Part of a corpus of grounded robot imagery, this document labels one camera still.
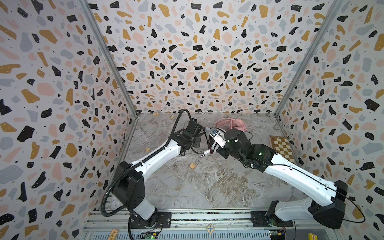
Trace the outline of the pink headphones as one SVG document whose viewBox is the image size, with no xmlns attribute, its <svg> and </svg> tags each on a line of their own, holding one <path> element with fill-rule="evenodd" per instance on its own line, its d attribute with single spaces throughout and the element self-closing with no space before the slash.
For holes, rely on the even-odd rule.
<svg viewBox="0 0 384 240">
<path fill-rule="evenodd" d="M 217 120 L 214 126 L 218 129 L 224 129 L 224 127 L 227 126 L 228 130 L 237 129 L 243 132 L 248 131 L 245 123 L 240 119 L 222 118 Z"/>
</svg>

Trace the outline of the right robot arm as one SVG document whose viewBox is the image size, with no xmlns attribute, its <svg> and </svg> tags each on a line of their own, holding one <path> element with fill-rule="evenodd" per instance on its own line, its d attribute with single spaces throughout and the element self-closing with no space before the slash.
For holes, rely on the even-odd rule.
<svg viewBox="0 0 384 240">
<path fill-rule="evenodd" d="M 252 144 L 245 132 L 238 129 L 223 132 L 212 128 L 209 134 L 219 146 L 218 153 L 225 159 L 231 156 L 245 168 L 279 178 L 307 195 L 300 201 L 271 202 L 263 224 L 278 226 L 289 221 L 315 220 L 330 229 L 341 227 L 346 209 L 346 183 L 319 178 L 291 163 L 276 150 L 263 144 Z"/>
</svg>

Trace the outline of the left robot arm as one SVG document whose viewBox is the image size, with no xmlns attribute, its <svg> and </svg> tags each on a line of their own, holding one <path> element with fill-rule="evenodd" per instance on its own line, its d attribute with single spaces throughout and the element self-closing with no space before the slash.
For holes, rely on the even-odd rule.
<svg viewBox="0 0 384 240">
<path fill-rule="evenodd" d="M 146 198 L 145 182 L 169 160 L 184 155 L 192 148 L 194 140 L 205 133 L 206 128 L 192 119 L 185 129 L 174 131 L 164 144 L 150 154 L 132 163 L 121 162 L 111 182 L 110 193 L 123 204 L 123 209 L 152 226 L 158 210 Z"/>
</svg>

